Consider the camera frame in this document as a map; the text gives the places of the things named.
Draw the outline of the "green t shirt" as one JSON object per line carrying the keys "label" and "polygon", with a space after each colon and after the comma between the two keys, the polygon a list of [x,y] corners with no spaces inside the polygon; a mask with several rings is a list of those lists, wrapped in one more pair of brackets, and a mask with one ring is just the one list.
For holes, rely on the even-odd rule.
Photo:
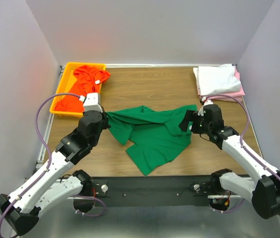
{"label": "green t shirt", "polygon": [[172,162],[191,143],[191,132],[179,128],[187,110],[195,111],[197,106],[168,111],[139,106],[108,112],[107,116],[112,136],[122,145],[133,142],[126,152],[147,176],[157,167]]}

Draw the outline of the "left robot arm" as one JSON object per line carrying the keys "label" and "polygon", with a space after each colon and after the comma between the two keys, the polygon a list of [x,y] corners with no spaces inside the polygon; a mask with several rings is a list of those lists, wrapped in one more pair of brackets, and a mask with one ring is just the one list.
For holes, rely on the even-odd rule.
{"label": "left robot arm", "polygon": [[39,210],[35,203],[39,197],[66,172],[87,156],[98,144],[101,132],[109,128],[103,109],[84,112],[77,128],[65,136],[49,159],[37,172],[13,193],[0,194],[0,230],[3,221],[18,236],[29,232],[38,222]]}

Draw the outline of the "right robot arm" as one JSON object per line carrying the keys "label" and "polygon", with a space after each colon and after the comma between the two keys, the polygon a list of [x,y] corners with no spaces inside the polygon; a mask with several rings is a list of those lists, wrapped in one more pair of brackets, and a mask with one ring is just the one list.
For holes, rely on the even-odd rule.
{"label": "right robot arm", "polygon": [[263,219],[280,215],[280,170],[249,148],[233,127],[224,124],[222,111],[216,104],[204,104],[201,110],[187,110],[179,124],[182,131],[207,135],[219,149],[234,158],[250,179],[229,169],[211,174],[209,188],[214,194],[230,191],[249,201]]}

